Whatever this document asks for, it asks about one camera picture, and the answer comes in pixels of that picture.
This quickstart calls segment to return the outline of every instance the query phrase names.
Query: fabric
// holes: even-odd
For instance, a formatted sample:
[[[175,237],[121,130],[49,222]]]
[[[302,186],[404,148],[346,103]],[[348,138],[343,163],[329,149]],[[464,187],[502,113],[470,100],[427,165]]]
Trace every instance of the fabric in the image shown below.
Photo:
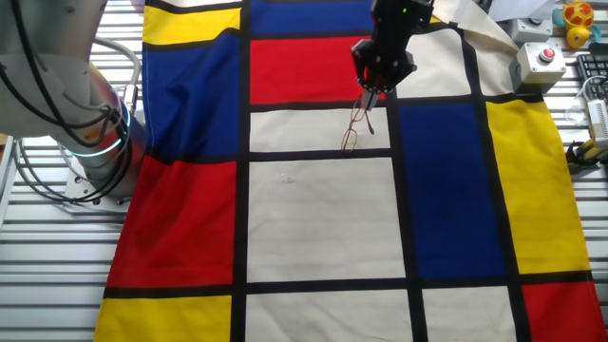
[[[486,18],[418,32],[340,151],[370,5],[148,0],[95,341],[608,341],[558,130]]]

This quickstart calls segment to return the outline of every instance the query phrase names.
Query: cable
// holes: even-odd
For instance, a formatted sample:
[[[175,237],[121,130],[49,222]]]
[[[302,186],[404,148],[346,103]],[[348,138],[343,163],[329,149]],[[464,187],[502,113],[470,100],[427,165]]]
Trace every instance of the cable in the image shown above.
[[[64,151],[64,147],[58,142],[57,142],[57,147],[59,147],[59,153],[61,154],[61,158],[66,163],[67,168],[69,168],[71,170],[71,172],[74,173],[74,175],[80,177],[81,179],[83,179],[85,181],[93,181],[93,180],[90,180],[87,177],[83,176],[80,172],[78,172],[78,170],[76,170],[74,168],[74,166],[72,166],[72,163],[67,159],[67,155],[66,155],[66,151]]]
[[[10,81],[9,76],[6,73],[6,67],[3,66],[1,62],[0,62],[0,79],[2,79],[2,82],[7,87],[7,89],[10,91],[12,96],[14,96],[15,99],[17,99],[17,101],[19,101],[19,103],[21,103],[21,105],[23,105],[27,110],[32,112],[32,114],[36,115],[37,117],[46,121],[47,123],[60,125],[59,122],[52,119],[49,115],[43,113],[42,111],[38,110],[38,108],[34,107],[26,98],[23,97],[23,95],[21,95],[21,93],[19,93],[19,90],[17,90],[17,88],[15,88],[14,84]],[[107,110],[104,112],[103,115],[93,119],[92,121],[89,121],[87,123],[77,123],[77,124],[69,123],[67,126],[70,128],[75,128],[75,129],[88,128],[94,124],[99,123],[101,120],[107,118],[111,114],[112,114],[111,111]]]
[[[129,81],[129,84],[133,86],[137,84],[140,79],[140,74],[142,73],[142,64],[140,63],[140,59],[137,57],[135,52],[114,41],[101,37],[95,37],[95,40],[93,42],[103,47],[111,48],[124,53],[124,55],[128,57],[128,59],[131,60],[131,62],[133,63],[133,74],[131,75],[131,81]]]
[[[128,132],[128,125],[127,122],[124,120],[123,117],[121,117],[121,121],[122,124],[121,127],[125,128],[125,132],[124,134],[126,135]],[[121,157],[121,159],[116,163],[116,165],[113,167],[113,169],[110,172],[110,175],[113,175],[111,177],[108,177],[108,179],[106,180],[106,182],[99,187],[99,189],[97,189],[96,191],[94,191],[93,193],[81,197],[81,198],[68,198],[62,194],[57,193],[56,191],[54,191],[53,189],[51,189],[50,187],[46,186],[45,184],[43,184],[43,182],[40,180],[40,178],[38,177],[38,175],[36,174],[36,172],[33,170],[33,167],[31,166],[31,163],[29,162],[29,157],[28,154],[26,152],[25,147],[23,146],[22,141],[15,141],[14,142],[15,146],[18,144],[20,150],[21,150],[21,154],[22,154],[22,158],[24,160],[24,163],[26,165],[26,168],[28,169],[28,171],[30,172],[30,174],[34,177],[34,179],[38,182],[38,184],[34,184],[31,182],[31,180],[28,178],[28,176],[24,173],[23,168],[19,165],[19,157],[17,156],[17,149],[14,148],[13,149],[13,159],[15,161],[15,164],[17,165],[17,170],[19,171],[19,175],[21,175],[21,178],[24,180],[24,182],[32,188],[32,190],[34,190],[36,193],[38,193],[39,195],[43,196],[46,199],[49,200],[55,200],[55,201],[60,201],[60,202],[72,202],[72,203],[82,203],[82,202],[91,202],[91,201],[95,201],[95,200],[100,200],[101,198],[103,198],[104,196],[107,196],[107,194],[109,194],[112,190],[114,190],[114,188],[116,188],[116,186],[118,186],[118,184],[123,180],[124,176],[126,175],[126,173],[128,172],[130,163],[131,163],[131,159],[132,159],[132,149],[131,149],[131,143],[130,141],[126,141],[124,144],[125,146],[123,147],[123,149],[121,150],[121,152],[119,153],[118,157]],[[49,193],[51,193],[53,196],[50,196],[48,194],[45,194],[44,192],[40,191],[36,186],[42,186],[45,189],[47,189],[47,191],[49,191]]]
[[[68,198],[62,194],[57,193],[56,191],[54,191],[53,189],[51,189],[50,187],[46,186],[41,180],[40,178],[38,178],[38,176],[36,175],[36,173],[34,172],[31,164],[29,163],[29,158],[28,155],[26,153],[26,150],[22,144],[22,142],[17,142],[15,141],[14,146],[16,146],[17,144],[19,145],[19,148],[21,150],[21,154],[22,157],[24,159],[24,163],[26,164],[26,168],[28,169],[28,171],[30,172],[30,174],[36,179],[36,181],[38,182],[38,185],[33,184],[31,182],[31,180],[28,178],[28,176],[24,173],[23,169],[21,166],[19,166],[19,157],[17,156],[17,149],[14,148],[13,149],[13,153],[12,153],[12,158],[15,162],[15,165],[17,165],[17,171],[19,172],[19,175],[21,176],[21,178],[24,180],[24,182],[32,189],[34,190],[38,195],[49,199],[49,200],[55,200],[55,201],[61,201],[61,202],[72,202],[72,203],[83,203],[83,202],[91,202],[91,201],[96,201],[96,200],[100,200],[101,198],[107,196],[107,194],[109,194],[112,190],[114,190],[116,188],[116,186],[118,186],[118,184],[121,182],[121,180],[124,178],[124,176],[126,175],[126,172],[129,169],[129,165],[131,163],[131,159],[132,159],[132,150],[131,150],[131,146],[129,145],[126,148],[126,156],[124,160],[121,160],[120,163],[117,163],[117,165],[115,166],[115,169],[120,171],[120,175],[118,176],[117,180],[109,187],[107,188],[105,191],[102,192],[102,189],[106,188],[112,181],[114,178],[110,178],[108,179],[108,181],[101,186],[99,189],[97,189],[96,191],[94,191],[93,193],[81,197],[81,198]],[[44,192],[42,192],[41,190],[39,190],[36,186],[42,186],[45,189],[47,189],[47,191],[49,191],[49,193],[53,194],[54,196],[56,196],[56,198],[45,194]]]
[[[66,100],[70,101],[73,105],[76,105],[77,107],[84,109],[84,110],[93,110],[93,111],[101,111],[101,112],[103,112],[103,110],[111,110],[109,104],[106,104],[106,103],[99,104],[99,105],[79,104],[76,100],[74,100],[66,92],[64,92],[64,97],[66,98]]]
[[[26,58],[28,59],[29,69],[34,77],[34,80],[36,81],[36,84],[38,85],[38,88],[40,89],[40,92],[42,93],[43,97],[45,98],[45,101],[47,102],[47,105],[50,108],[52,115],[57,120],[58,125],[60,125],[65,130],[65,132],[68,134],[68,136],[70,138],[72,138],[76,143],[78,143],[84,147],[95,147],[95,146],[99,145],[104,140],[105,128],[107,127],[107,122],[108,122],[109,116],[105,117],[104,130],[102,131],[102,134],[100,135],[99,139],[97,139],[94,142],[85,142],[82,139],[80,139],[74,133],[74,131],[72,131],[72,129],[66,123],[66,120],[64,120],[61,113],[59,112],[59,109],[53,102],[52,97],[48,93],[47,86],[45,85],[45,83],[42,79],[40,70],[38,69],[38,66],[35,61],[34,52],[31,48],[31,44],[29,42],[28,33],[26,32],[26,27],[25,27],[25,23],[23,20],[23,15],[21,12],[21,6],[19,4],[19,0],[10,0],[10,4],[12,7],[12,13],[13,13],[13,16],[15,19],[15,24],[17,25],[17,31],[19,32],[19,39],[21,40],[21,45],[22,45],[23,51],[26,55]]]
[[[61,126],[65,132],[68,134],[68,136],[70,138],[72,138],[76,143],[85,146],[85,147],[95,147],[97,145],[99,145],[105,138],[107,129],[108,129],[108,124],[110,121],[112,121],[112,119],[116,116],[116,114],[119,114],[119,117],[116,120],[116,123],[112,126],[112,130],[116,130],[117,131],[117,136],[119,137],[119,139],[121,141],[123,141],[123,147],[121,148],[121,150],[117,153],[117,155],[111,159],[110,161],[107,161],[104,163],[104,165],[108,164],[109,162],[114,162],[116,161],[115,165],[112,167],[112,170],[110,171],[109,176],[107,178],[107,180],[104,182],[104,184],[102,186],[100,186],[96,191],[94,191],[93,193],[81,197],[81,198],[75,198],[75,199],[71,199],[68,198],[62,194],[57,193],[56,191],[52,190],[51,188],[47,187],[46,185],[44,185],[41,180],[38,178],[38,176],[36,175],[36,173],[34,172],[31,163],[29,162],[29,158],[27,155],[27,152],[23,146],[23,143],[21,141],[19,141],[19,147],[21,148],[21,153],[26,165],[26,168],[29,170],[29,172],[31,173],[31,175],[36,179],[36,181],[38,182],[38,185],[33,184],[31,182],[31,180],[27,177],[27,175],[25,174],[23,168],[19,165],[19,157],[17,156],[16,153],[16,148],[15,148],[15,152],[13,153],[13,159],[17,165],[17,169],[19,171],[19,174],[22,176],[22,178],[24,179],[24,181],[39,195],[50,199],[50,200],[57,200],[57,201],[69,201],[69,202],[73,202],[73,203],[78,203],[78,202],[88,202],[88,201],[95,201],[95,200],[100,200],[102,197],[106,196],[107,194],[109,194],[113,189],[116,188],[116,186],[118,186],[118,184],[124,179],[124,176],[126,175],[126,173],[128,172],[131,160],[132,160],[132,143],[130,141],[130,132],[129,132],[129,127],[128,127],[128,123],[125,121],[124,116],[120,115],[120,113],[117,112],[116,109],[114,110],[108,110],[108,106],[107,104],[102,104],[100,106],[89,106],[89,105],[84,105],[84,104],[78,104],[76,101],[74,101],[69,95],[67,95],[66,93],[64,93],[64,97],[66,97],[66,99],[68,99],[70,102],[72,102],[74,105],[79,106],[81,109],[85,109],[85,110],[99,110],[99,111],[103,111],[104,109],[106,109],[104,111],[104,114],[101,115],[100,117],[94,119],[93,121],[89,122],[89,123],[81,123],[81,124],[69,124],[66,122],[66,120],[63,118],[63,116],[61,115],[58,107],[56,106],[56,104],[53,102],[52,97],[50,96],[48,89],[46,87],[46,84],[42,78],[41,72],[38,68],[38,64],[37,64],[37,59],[39,60],[38,63],[40,64],[41,68],[44,71],[47,71],[46,66],[43,64],[42,60],[40,60],[40,56],[38,56],[36,54],[36,52],[32,49],[32,46],[30,44],[29,38],[28,38],[28,34],[25,28],[25,23],[23,20],[23,13],[21,11],[21,7],[20,7],[20,3],[19,0],[10,0],[10,4],[11,4],[11,8],[12,8],[12,13],[15,19],[15,23],[17,26],[17,31],[19,33],[19,38],[21,41],[21,45],[23,48],[23,51],[26,55],[26,58],[28,60],[28,65],[30,68],[30,71],[32,73],[32,76],[36,82],[36,84],[38,85],[38,88],[43,96],[43,98],[45,99],[45,102],[47,103],[48,108],[51,111],[52,116],[54,117],[54,120],[49,116],[46,115],[45,113],[43,113],[42,111],[38,110],[35,106],[33,106],[32,104],[30,104],[28,102],[27,99],[25,99],[20,93],[19,91],[14,87],[14,85],[12,84],[12,82],[10,81],[10,78],[8,77],[7,73],[6,73],[6,67],[2,66],[0,64],[0,78],[2,78],[2,81],[4,82],[5,86],[7,86],[7,88],[9,89],[9,91],[12,93],[13,96],[15,96],[15,98],[23,105],[25,106],[28,110],[30,110],[33,114],[35,114],[36,116],[40,117],[41,119],[52,123],[52,124],[56,124]],[[141,73],[141,69],[142,66],[139,62],[139,59],[137,58],[137,56],[130,50],[128,50],[126,47],[123,47],[119,44],[116,44],[114,42],[111,41],[107,41],[104,39],[96,39],[96,43],[110,47],[110,48],[115,48],[123,53],[125,53],[134,63],[134,72],[133,75],[131,77],[131,83],[136,84],[140,73]],[[97,139],[94,142],[85,142],[83,141],[81,138],[79,138],[74,131],[72,130],[72,128],[86,128],[89,127],[93,124],[97,124],[101,121],[104,121],[103,123],[103,127],[102,127],[102,133],[100,134],[99,139]],[[67,161],[67,158],[65,156],[65,153],[63,150],[61,150],[62,153],[62,157],[64,157],[64,160]],[[52,195],[48,195],[45,194],[44,192],[40,191],[37,186],[42,186],[45,189],[47,189],[49,191],[50,194]]]
[[[608,78],[606,78],[605,76],[592,76],[590,78],[588,78],[587,80],[585,80],[585,82],[582,83],[582,87],[580,88],[579,92],[577,93],[577,95],[575,95],[574,99],[572,99],[572,103],[570,104],[570,107],[568,109],[566,109],[566,111],[563,113],[563,118],[569,122],[570,124],[576,125],[576,126],[582,126],[585,125],[584,123],[584,119],[576,122],[571,120],[570,118],[570,111],[572,110],[573,106],[574,106],[574,102],[577,100],[577,98],[582,94],[583,98],[585,99],[585,101],[588,103],[591,101],[591,99],[589,99],[589,96],[587,96],[587,85],[589,84],[589,81],[594,80],[594,79],[603,79],[602,83],[605,83]],[[583,117],[585,116],[585,108],[580,108],[580,110],[583,112],[582,115]]]

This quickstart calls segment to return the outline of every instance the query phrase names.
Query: emergency stop button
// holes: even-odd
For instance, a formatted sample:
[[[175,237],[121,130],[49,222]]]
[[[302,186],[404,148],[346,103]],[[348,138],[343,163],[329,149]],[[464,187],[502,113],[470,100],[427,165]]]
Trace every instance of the emergency stop button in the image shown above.
[[[541,60],[543,62],[551,63],[551,62],[553,62],[553,59],[555,58],[555,50],[552,49],[551,47],[548,47],[541,52],[539,57],[541,57]]]

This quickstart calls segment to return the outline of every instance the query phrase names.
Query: red square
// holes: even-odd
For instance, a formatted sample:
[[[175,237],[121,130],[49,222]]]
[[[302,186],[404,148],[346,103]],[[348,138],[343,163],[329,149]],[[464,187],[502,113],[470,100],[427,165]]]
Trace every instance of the red square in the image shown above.
[[[351,47],[368,37],[251,42],[251,104],[354,101]]]
[[[237,165],[146,157],[108,287],[231,284]]]
[[[532,342],[606,342],[593,282],[523,286]]]

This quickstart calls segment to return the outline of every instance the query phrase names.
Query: white square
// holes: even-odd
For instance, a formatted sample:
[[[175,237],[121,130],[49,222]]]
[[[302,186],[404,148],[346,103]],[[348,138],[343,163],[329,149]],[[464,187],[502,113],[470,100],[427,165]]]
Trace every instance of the white square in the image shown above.
[[[389,125],[385,108],[370,113],[372,135],[365,120],[354,123],[356,149],[389,148]],[[277,110],[252,113],[250,150],[288,152],[339,150],[351,121],[350,109]]]
[[[413,35],[407,50],[413,55],[418,69],[397,85],[398,98],[471,93],[466,78],[461,37],[455,30],[445,28]]]
[[[406,290],[247,296],[247,342],[412,341]]]
[[[428,342],[516,342],[506,287],[423,290]]]
[[[405,276],[389,158],[254,162],[249,282]]]
[[[509,65],[515,54],[511,47],[470,31],[465,31],[465,40],[475,48],[482,93],[486,96],[512,93]]]

